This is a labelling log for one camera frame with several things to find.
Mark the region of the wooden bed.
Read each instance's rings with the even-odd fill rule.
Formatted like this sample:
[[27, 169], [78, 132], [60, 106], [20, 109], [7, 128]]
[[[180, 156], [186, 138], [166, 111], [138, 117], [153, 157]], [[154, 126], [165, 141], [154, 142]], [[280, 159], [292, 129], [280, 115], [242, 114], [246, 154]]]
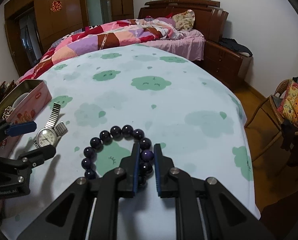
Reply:
[[228, 12], [221, 3], [213, 0], [156, 0], [146, 2], [140, 8], [138, 18], [169, 18], [180, 25], [192, 22], [193, 29], [200, 31], [207, 41], [218, 42], [223, 36]]

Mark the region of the pink metal tin box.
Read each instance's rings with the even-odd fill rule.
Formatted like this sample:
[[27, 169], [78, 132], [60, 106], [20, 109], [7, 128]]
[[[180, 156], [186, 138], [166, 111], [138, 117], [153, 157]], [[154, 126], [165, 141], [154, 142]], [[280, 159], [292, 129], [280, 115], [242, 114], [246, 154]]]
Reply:
[[[13, 108], [14, 101], [22, 94], [29, 95]], [[33, 121], [41, 110], [51, 101], [51, 94], [43, 80], [24, 80], [14, 88], [0, 103], [0, 119], [7, 107], [12, 108], [6, 121], [14, 124]]]

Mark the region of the red double happiness decoration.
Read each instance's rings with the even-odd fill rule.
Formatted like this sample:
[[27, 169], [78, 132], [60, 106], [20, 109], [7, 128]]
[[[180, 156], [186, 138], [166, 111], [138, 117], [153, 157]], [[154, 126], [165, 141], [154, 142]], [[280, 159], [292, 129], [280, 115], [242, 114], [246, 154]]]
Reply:
[[53, 1], [51, 4], [50, 10], [52, 12], [58, 12], [62, 9], [62, 2], [61, 1]]

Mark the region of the white jade bangle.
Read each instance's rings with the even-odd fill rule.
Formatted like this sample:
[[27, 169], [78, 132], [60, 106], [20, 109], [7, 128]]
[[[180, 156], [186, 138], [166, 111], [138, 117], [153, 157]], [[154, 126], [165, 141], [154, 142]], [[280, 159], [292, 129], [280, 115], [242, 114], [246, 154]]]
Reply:
[[21, 96], [19, 96], [13, 103], [13, 108], [17, 107], [22, 100], [24, 100], [27, 96], [29, 95], [29, 92], [26, 92], [24, 94], [22, 94]]

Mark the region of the colourful patterned cushion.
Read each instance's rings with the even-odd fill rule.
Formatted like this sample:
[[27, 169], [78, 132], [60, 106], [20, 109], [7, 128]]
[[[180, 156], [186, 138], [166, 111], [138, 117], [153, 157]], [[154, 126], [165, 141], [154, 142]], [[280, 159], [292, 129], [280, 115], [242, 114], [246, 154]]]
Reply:
[[289, 80], [285, 96], [278, 107], [278, 112], [298, 128], [298, 83]]

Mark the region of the wooden nightstand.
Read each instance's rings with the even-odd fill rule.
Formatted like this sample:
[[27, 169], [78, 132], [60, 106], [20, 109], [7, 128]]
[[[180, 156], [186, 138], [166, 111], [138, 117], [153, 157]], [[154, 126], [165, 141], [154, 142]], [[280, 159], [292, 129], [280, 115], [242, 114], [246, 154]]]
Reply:
[[253, 57], [236, 53], [215, 42], [206, 41], [202, 68], [235, 90], [243, 83]]

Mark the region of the silver wristwatch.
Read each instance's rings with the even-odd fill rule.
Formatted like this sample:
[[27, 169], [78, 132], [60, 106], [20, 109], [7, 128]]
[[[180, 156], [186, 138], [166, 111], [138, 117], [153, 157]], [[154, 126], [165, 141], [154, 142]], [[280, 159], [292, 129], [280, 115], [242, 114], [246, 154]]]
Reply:
[[56, 147], [61, 137], [67, 133], [68, 129], [63, 122], [57, 124], [60, 110], [61, 105], [54, 102], [51, 115], [46, 125], [36, 135], [34, 145], [37, 148], [43, 148], [49, 145]]

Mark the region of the cloud pattern tablecloth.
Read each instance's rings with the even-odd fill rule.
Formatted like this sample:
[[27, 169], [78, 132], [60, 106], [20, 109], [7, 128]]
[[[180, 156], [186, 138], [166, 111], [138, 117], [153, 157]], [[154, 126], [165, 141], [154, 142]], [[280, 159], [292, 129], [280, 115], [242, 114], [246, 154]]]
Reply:
[[142, 129], [163, 154], [193, 177], [217, 178], [256, 217], [254, 178], [240, 100], [194, 63], [133, 44], [61, 62], [41, 75], [61, 105], [67, 133], [56, 155], [34, 168], [30, 194], [5, 202], [9, 239], [83, 176], [83, 150], [113, 126]]

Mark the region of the wooden wardrobe wall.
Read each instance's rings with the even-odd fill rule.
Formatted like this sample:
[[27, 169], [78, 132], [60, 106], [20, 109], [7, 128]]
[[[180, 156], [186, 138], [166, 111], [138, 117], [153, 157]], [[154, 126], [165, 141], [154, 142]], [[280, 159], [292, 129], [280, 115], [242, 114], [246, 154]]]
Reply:
[[[50, 10], [53, 1], [62, 9]], [[108, 7], [108, 21], [134, 16], [133, 0], [100, 0]], [[53, 42], [63, 35], [91, 24], [87, 0], [9, 0], [4, 5], [5, 32], [19, 76], [34, 67]]]

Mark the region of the wicker chair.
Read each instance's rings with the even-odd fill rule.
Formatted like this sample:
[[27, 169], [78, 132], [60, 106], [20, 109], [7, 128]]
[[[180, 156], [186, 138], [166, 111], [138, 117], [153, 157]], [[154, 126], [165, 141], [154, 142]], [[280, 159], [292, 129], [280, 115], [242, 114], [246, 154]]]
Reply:
[[287, 86], [289, 85], [290, 79], [281, 81], [278, 86], [276, 87], [273, 94], [269, 95], [268, 97], [264, 97], [260, 92], [258, 92], [255, 88], [253, 88], [249, 84], [245, 84], [246, 89], [248, 89], [254, 96], [261, 100], [261, 102], [256, 107], [255, 111], [253, 112], [252, 116], [247, 120], [244, 125], [244, 128], [249, 128], [252, 125], [252, 122], [256, 118], [259, 111], [266, 115], [266, 119], [264, 123], [266, 124], [267, 121], [270, 121], [271, 124], [277, 129], [276, 135], [272, 137], [270, 142], [257, 154], [257, 156], [252, 157], [252, 162], [255, 162], [261, 156], [265, 154], [281, 137], [282, 137], [282, 130], [281, 125], [284, 123], [285, 119], [282, 115], [278, 112], [278, 107], [280, 102], [282, 101], [282, 95], [286, 92]]

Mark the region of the dark clothes pile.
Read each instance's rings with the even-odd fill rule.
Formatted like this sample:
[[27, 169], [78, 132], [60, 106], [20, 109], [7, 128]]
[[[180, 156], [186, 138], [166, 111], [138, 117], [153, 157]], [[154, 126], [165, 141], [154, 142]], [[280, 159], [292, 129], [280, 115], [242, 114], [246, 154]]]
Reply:
[[252, 57], [252, 52], [244, 45], [239, 44], [235, 39], [233, 38], [220, 38], [218, 41], [218, 44], [221, 46], [232, 50], [233, 52], [239, 53], [246, 57]]

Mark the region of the pink bed sheet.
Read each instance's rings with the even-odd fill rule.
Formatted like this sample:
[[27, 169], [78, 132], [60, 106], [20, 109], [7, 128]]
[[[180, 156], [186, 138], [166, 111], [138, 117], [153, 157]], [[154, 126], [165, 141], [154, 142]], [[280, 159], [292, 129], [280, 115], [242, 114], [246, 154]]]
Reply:
[[184, 37], [179, 40], [155, 40], [144, 42], [142, 45], [173, 53], [189, 61], [202, 61], [206, 42], [204, 35], [196, 29], [182, 33]]

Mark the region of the floral pillow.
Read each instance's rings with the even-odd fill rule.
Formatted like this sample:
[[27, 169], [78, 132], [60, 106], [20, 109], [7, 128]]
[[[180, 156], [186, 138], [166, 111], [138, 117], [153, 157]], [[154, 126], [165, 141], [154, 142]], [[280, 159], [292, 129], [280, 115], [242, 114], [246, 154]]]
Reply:
[[173, 15], [172, 19], [178, 31], [191, 31], [195, 23], [195, 13], [193, 10], [189, 9], [185, 12]]

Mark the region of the patchwork quilt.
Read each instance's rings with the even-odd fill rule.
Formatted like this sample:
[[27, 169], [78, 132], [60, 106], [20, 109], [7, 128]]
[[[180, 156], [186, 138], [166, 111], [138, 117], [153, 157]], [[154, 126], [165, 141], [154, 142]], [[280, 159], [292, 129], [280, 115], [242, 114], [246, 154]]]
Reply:
[[156, 40], [180, 40], [184, 37], [167, 18], [120, 20], [88, 27], [51, 47], [41, 61], [17, 81], [37, 79], [54, 65], [93, 51], [123, 47]]

